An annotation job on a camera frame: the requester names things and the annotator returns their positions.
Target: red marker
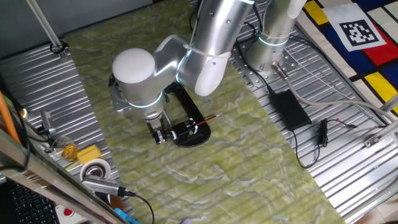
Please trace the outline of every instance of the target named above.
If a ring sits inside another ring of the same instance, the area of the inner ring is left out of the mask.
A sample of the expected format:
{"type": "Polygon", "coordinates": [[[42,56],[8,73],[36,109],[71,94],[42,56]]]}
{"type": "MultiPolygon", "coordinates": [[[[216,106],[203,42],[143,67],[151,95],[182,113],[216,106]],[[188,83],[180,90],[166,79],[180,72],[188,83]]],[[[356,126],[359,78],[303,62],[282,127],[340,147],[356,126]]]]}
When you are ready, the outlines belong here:
{"type": "Polygon", "coordinates": [[[214,115],[214,116],[212,116],[212,117],[210,117],[210,118],[207,118],[206,120],[200,122],[200,123],[197,124],[197,125],[199,126],[199,125],[201,125],[201,124],[204,124],[204,123],[206,123],[206,122],[208,122],[208,121],[211,121],[212,119],[215,119],[215,118],[217,118],[217,117],[219,117],[219,116],[221,116],[221,114],[214,115]]]}

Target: textured mat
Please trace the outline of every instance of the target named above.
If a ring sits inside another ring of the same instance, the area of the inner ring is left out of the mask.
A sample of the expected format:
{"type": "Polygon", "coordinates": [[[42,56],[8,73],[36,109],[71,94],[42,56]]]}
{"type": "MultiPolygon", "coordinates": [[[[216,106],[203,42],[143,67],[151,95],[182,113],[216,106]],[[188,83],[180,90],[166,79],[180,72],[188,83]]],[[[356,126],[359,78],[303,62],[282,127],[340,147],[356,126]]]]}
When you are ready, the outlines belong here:
{"type": "MultiPolygon", "coordinates": [[[[398,94],[398,1],[312,0],[298,21],[372,104],[380,107],[398,94]],[[322,9],[350,3],[358,4],[387,44],[347,51],[322,9]]],[[[391,112],[397,115],[398,107],[391,112]]]]}
{"type": "MultiPolygon", "coordinates": [[[[155,145],[143,120],[115,112],[107,86],[115,56],[189,38],[191,13],[186,0],[165,1],[66,37],[125,187],[148,199],[156,223],[344,223],[230,63],[209,97],[188,91],[204,117],[223,114],[204,145],[155,145]]],[[[186,119],[175,98],[166,111],[174,123],[186,119]]],[[[131,202],[150,223],[147,205],[131,202]]]]}

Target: black power adapter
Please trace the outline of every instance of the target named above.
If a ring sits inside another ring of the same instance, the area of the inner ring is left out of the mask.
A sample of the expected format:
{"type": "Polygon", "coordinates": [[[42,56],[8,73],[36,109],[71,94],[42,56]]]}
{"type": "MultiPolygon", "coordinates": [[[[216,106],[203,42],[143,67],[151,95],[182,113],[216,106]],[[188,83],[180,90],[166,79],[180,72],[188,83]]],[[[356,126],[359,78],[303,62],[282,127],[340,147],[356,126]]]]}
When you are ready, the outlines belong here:
{"type": "Polygon", "coordinates": [[[285,123],[287,129],[290,131],[312,124],[311,119],[301,107],[296,97],[294,97],[291,90],[286,90],[281,93],[272,91],[269,95],[269,99],[280,118],[285,123]]]}

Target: red button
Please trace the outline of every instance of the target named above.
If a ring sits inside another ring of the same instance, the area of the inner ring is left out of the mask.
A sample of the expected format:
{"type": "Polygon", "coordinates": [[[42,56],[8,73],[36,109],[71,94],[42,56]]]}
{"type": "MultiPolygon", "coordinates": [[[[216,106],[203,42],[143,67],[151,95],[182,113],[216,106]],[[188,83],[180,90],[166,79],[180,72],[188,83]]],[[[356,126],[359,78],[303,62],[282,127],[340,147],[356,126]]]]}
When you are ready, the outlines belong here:
{"type": "Polygon", "coordinates": [[[73,213],[74,213],[74,212],[73,212],[72,210],[67,209],[67,208],[63,211],[63,214],[64,214],[66,217],[72,216],[73,213]]]}

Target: green mat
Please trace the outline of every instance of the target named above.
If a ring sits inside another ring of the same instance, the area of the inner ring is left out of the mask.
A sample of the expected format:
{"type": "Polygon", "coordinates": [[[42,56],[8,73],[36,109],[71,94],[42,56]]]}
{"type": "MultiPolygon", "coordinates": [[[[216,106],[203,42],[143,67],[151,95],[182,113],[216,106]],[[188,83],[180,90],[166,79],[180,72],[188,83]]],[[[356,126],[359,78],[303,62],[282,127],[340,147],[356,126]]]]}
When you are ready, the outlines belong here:
{"type": "MultiPolygon", "coordinates": [[[[204,117],[223,114],[201,146],[156,145],[143,120],[115,112],[107,86],[115,56],[153,52],[172,34],[188,39],[191,13],[189,1],[164,1],[65,37],[125,187],[148,199],[156,223],[344,223],[306,170],[303,182],[294,151],[230,63],[210,96],[188,90],[204,117]]],[[[170,119],[186,119],[170,100],[170,119]]],[[[150,223],[147,205],[130,201],[150,223]]]]}

